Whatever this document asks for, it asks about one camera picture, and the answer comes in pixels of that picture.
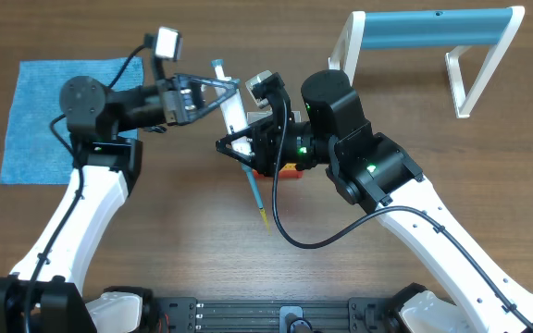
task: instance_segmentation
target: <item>wire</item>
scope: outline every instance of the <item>wire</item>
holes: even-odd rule
[[[127,66],[129,65],[129,62],[138,54],[142,51],[142,49],[145,48],[145,45],[139,45],[137,46],[136,49],[133,50],[133,52],[130,53],[130,55],[127,57],[127,59],[125,60],[125,62],[122,64],[122,67],[120,68],[120,70],[118,71],[117,73],[117,76],[112,80],[112,82],[110,82],[110,84],[108,84],[108,88],[112,88],[115,86],[115,84],[117,84],[118,82],[118,79],[120,79],[120,77],[122,76],[122,73],[125,72],[125,69],[127,69]]]
[[[501,302],[505,305],[505,308],[506,308],[505,311],[511,311],[511,313],[515,317],[517,317],[517,319],[519,319],[519,321],[521,321],[526,327],[528,327],[530,330],[533,331],[533,324],[529,320],[527,320],[527,318],[525,318],[517,310],[517,306],[515,304],[512,304],[505,297],[505,295],[503,295],[503,293],[499,290],[497,285],[495,285],[495,283],[490,279],[490,277],[482,269],[482,267],[477,263],[477,261],[474,260],[472,255],[470,255],[470,253],[468,253],[468,251],[464,248],[464,246],[462,246],[462,244],[460,244],[460,242],[458,242],[458,240],[456,238],[454,238],[452,236],[452,234],[449,233],[448,230],[445,229],[444,226],[442,226],[440,223],[438,223],[436,220],[434,220],[433,218],[431,218],[427,214],[425,214],[425,213],[423,213],[423,212],[421,212],[421,211],[419,211],[417,209],[414,209],[413,207],[397,205],[397,206],[390,206],[390,207],[384,207],[384,208],[378,209],[377,211],[375,211],[375,212],[373,212],[371,214],[368,214],[366,216],[363,216],[363,217],[359,218],[358,220],[354,221],[351,225],[349,225],[348,227],[344,228],[343,230],[337,232],[332,237],[330,237],[330,238],[328,238],[326,240],[317,242],[317,243],[302,243],[302,242],[299,242],[297,240],[294,240],[287,233],[287,231],[285,231],[285,228],[281,225],[281,222],[279,220],[279,212],[277,210],[277,185],[279,184],[279,169],[280,169],[280,164],[281,164],[281,156],[282,156],[282,152],[283,152],[283,143],[285,142],[285,134],[287,133],[287,123],[288,123],[288,119],[289,119],[289,116],[287,115],[287,104],[285,103],[285,100],[283,99],[282,95],[281,95],[281,100],[283,101],[283,108],[284,108],[284,111],[285,111],[285,117],[284,117],[284,120],[283,120],[283,130],[282,130],[281,140],[280,140],[280,144],[279,144],[279,151],[277,152],[277,161],[275,162],[275,175],[274,175],[274,178],[273,178],[273,192],[272,192],[273,200],[272,200],[272,205],[273,205],[273,218],[275,219],[275,224],[277,225],[277,229],[279,230],[279,232],[281,233],[281,235],[283,236],[283,238],[286,241],[288,241],[291,245],[293,245],[295,247],[298,247],[300,249],[307,249],[307,250],[319,249],[319,248],[325,247],[327,245],[330,245],[331,243],[333,243],[335,241],[338,241],[340,238],[342,238],[343,236],[347,235],[349,232],[353,231],[355,228],[361,226],[362,224],[364,224],[365,222],[369,221],[370,219],[372,219],[374,217],[377,217],[377,216],[380,216],[380,215],[384,215],[384,214],[387,214],[387,213],[390,213],[390,212],[412,213],[412,214],[414,214],[416,216],[419,216],[419,217],[423,218],[424,220],[426,220],[431,226],[433,226],[433,228],[435,229],[435,231],[437,233],[443,234],[443,236],[445,236],[445,238],[447,238],[448,241],[450,241],[453,244],[453,246],[455,246],[455,248],[458,249],[458,251],[460,251],[460,253],[470,263],[470,265],[478,272],[478,274],[487,283],[487,285],[489,285],[490,289],[495,293],[497,298],[499,298],[499,300],[501,300]]]
[[[53,135],[55,135],[56,139],[59,140],[63,146],[68,150],[68,152],[73,157],[74,165],[78,169],[78,174],[80,175],[80,184],[78,185],[78,189],[75,191],[75,197],[73,198],[73,201],[71,202],[71,205],[69,206],[67,212],[61,219],[61,222],[59,222],[59,225],[56,226],[55,231],[53,232],[53,235],[51,235],[51,238],[46,243],[46,246],[44,247],[44,250],[42,253],[39,253],[38,255],[38,262],[36,263],[36,267],[34,268],[34,272],[32,273],[32,277],[30,279],[30,282],[28,282],[28,288],[26,290],[26,296],[24,300],[24,329],[26,333],[30,333],[30,312],[32,310],[32,294],[34,293],[34,287],[36,286],[36,279],[38,278],[38,275],[40,274],[41,270],[43,269],[43,265],[48,259],[46,256],[51,251],[51,248],[53,247],[53,244],[55,243],[56,238],[58,237],[59,233],[61,233],[61,229],[65,226],[67,223],[67,220],[71,216],[71,213],[75,209],[75,206],[78,204],[81,195],[83,194],[83,169],[79,165],[79,161],[77,159],[77,155],[73,149],[61,138],[61,136],[56,132],[55,130],[55,124],[59,122],[61,119],[63,119],[65,115],[61,115],[59,117],[56,117],[51,121],[49,125],[49,129],[51,132],[53,132]]]

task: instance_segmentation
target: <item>blue cap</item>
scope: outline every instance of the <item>blue cap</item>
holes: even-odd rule
[[[217,66],[223,66],[223,59],[211,60],[211,66],[216,68]]]

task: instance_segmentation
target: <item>blue towel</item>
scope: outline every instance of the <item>blue towel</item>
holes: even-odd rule
[[[68,184],[72,157],[48,129],[61,115],[59,93],[63,84],[79,75],[109,84],[125,58],[110,60],[22,61],[14,101],[7,123],[6,149],[1,167],[2,184]],[[135,57],[114,86],[122,91],[143,84],[143,62]],[[65,119],[56,124],[69,140]],[[137,130],[121,133],[137,139]]]

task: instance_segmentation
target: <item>tabletop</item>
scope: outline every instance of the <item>tabletop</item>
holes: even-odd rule
[[[306,117],[300,87],[326,68],[352,11],[511,5],[525,6],[526,17],[471,118],[454,116],[449,49],[364,51],[353,86],[374,132],[409,152],[456,219],[533,292],[533,1],[0,0],[0,170],[22,60],[122,57],[145,33],[168,26],[184,37],[181,61],[170,72],[212,77],[216,58],[242,81],[277,71],[293,109]],[[486,52],[473,48],[463,56],[467,84]],[[242,98],[254,110],[245,90]],[[269,236],[240,165],[215,150],[222,124],[217,111],[164,135],[140,134],[142,174],[93,257],[85,297],[132,285],[199,299],[345,300],[391,296],[411,282],[445,296],[377,221],[314,251],[293,248],[275,229]],[[265,207],[271,186],[259,180]],[[0,185],[0,276],[36,242],[64,191]],[[300,241],[321,241],[363,215],[335,192],[322,166],[280,182],[279,213]]]

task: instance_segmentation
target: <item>black cable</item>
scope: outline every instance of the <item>black cable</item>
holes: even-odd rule
[[[61,115],[53,119],[53,121],[51,121],[49,125],[49,129],[51,130],[51,132],[53,132],[53,135],[55,135],[56,139],[59,140],[63,144],[63,146],[65,146],[65,148],[68,150],[68,152],[73,157],[74,164],[76,165],[76,168],[78,169],[78,173],[80,175],[80,185],[78,186],[78,189],[75,191],[75,197],[73,198],[71,205],[69,206],[67,212],[61,219],[61,222],[59,222],[59,225],[56,227],[55,231],[53,232],[53,235],[51,235],[51,238],[46,243],[46,246],[44,247],[43,252],[39,253],[38,262],[36,263],[36,267],[34,268],[34,272],[32,273],[30,282],[28,282],[28,288],[26,290],[26,296],[24,300],[24,329],[26,333],[30,333],[30,312],[32,310],[32,294],[34,293],[34,287],[36,286],[36,279],[38,278],[38,275],[43,269],[44,263],[48,260],[46,256],[51,251],[51,248],[53,247],[53,244],[55,243],[56,238],[58,237],[59,233],[61,233],[61,229],[67,223],[67,220],[71,216],[71,213],[75,209],[75,206],[78,204],[81,198],[81,195],[83,193],[83,170],[81,166],[79,165],[77,155],[75,151],[71,149],[71,147],[65,142],[65,140],[63,140],[63,138],[61,138],[61,136],[55,130],[55,124],[59,122],[61,119],[63,119],[64,117],[65,115]]]
[[[283,238],[286,241],[288,241],[291,245],[293,245],[295,247],[298,247],[300,249],[307,249],[307,250],[319,249],[321,247],[325,247],[327,245],[330,245],[331,243],[333,243],[335,241],[338,241],[340,238],[342,238],[343,236],[345,236],[349,232],[353,231],[355,228],[361,226],[362,224],[364,224],[365,222],[367,222],[368,220],[370,220],[370,219],[372,219],[374,217],[377,217],[377,216],[380,216],[380,215],[384,215],[384,214],[387,214],[389,212],[407,212],[407,213],[415,214],[416,216],[419,216],[419,217],[425,219],[431,226],[433,226],[433,228],[435,229],[435,231],[437,233],[443,234],[443,236],[445,236],[445,238],[447,238],[448,241],[450,241],[453,244],[453,246],[455,246],[455,248],[458,249],[458,251],[460,251],[460,253],[470,263],[470,265],[478,272],[478,274],[482,277],[482,279],[485,280],[485,282],[487,283],[487,285],[489,285],[490,289],[495,293],[497,298],[499,298],[499,300],[501,300],[501,302],[505,305],[505,308],[507,309],[506,311],[511,311],[511,313],[515,317],[517,317],[517,319],[519,319],[519,321],[521,321],[526,327],[528,327],[530,330],[533,331],[533,324],[529,320],[527,320],[527,318],[525,318],[517,310],[517,306],[515,304],[512,304],[505,297],[505,295],[503,295],[503,293],[499,290],[497,285],[495,285],[495,283],[490,279],[490,277],[482,269],[482,267],[477,263],[477,261],[474,260],[472,255],[470,255],[470,253],[468,253],[468,251],[464,248],[464,246],[462,246],[462,244],[460,244],[460,242],[458,242],[458,240],[456,240],[452,236],[452,234],[450,234],[445,229],[444,226],[442,226],[440,223],[438,223],[436,220],[434,220],[433,218],[431,218],[427,214],[425,214],[425,213],[423,213],[423,212],[421,212],[421,211],[419,211],[417,209],[414,209],[413,207],[408,207],[408,206],[390,206],[390,207],[384,207],[384,208],[378,209],[377,211],[375,211],[375,212],[373,212],[371,214],[368,214],[366,216],[363,216],[363,217],[359,218],[358,220],[354,221],[351,225],[349,225],[348,227],[344,228],[343,230],[337,232],[332,237],[330,237],[330,238],[328,238],[326,240],[317,242],[317,243],[302,243],[302,242],[299,242],[297,240],[294,240],[287,233],[287,231],[285,231],[285,229],[281,225],[281,222],[279,220],[279,212],[277,210],[277,185],[279,183],[279,169],[280,169],[280,164],[281,164],[281,156],[282,156],[282,152],[283,152],[283,143],[285,141],[285,134],[287,133],[287,122],[288,122],[288,117],[289,117],[289,115],[287,115],[287,104],[285,103],[285,100],[282,98],[282,95],[281,95],[281,100],[283,101],[283,108],[284,108],[284,111],[285,111],[285,117],[284,117],[284,120],[283,120],[283,131],[282,131],[282,135],[281,135],[281,142],[279,144],[279,151],[277,152],[277,162],[275,163],[275,175],[274,175],[274,178],[273,178],[273,192],[272,192],[272,199],[273,200],[272,200],[272,205],[273,205],[273,218],[275,219],[275,224],[277,225],[277,229],[279,230],[279,232],[281,233],[281,235],[283,236]]]
[[[136,49],[133,50],[133,52],[130,53],[130,55],[127,57],[127,60],[125,60],[125,63],[122,64],[122,67],[120,68],[120,70],[118,71],[117,73],[117,76],[112,80],[112,82],[110,82],[110,84],[108,84],[108,88],[112,88],[115,86],[115,84],[117,84],[118,82],[118,79],[120,79],[120,77],[122,76],[122,73],[125,72],[125,69],[127,69],[127,66],[129,65],[129,62],[138,54],[142,51],[142,49],[145,48],[145,45],[139,45],[137,46]]]

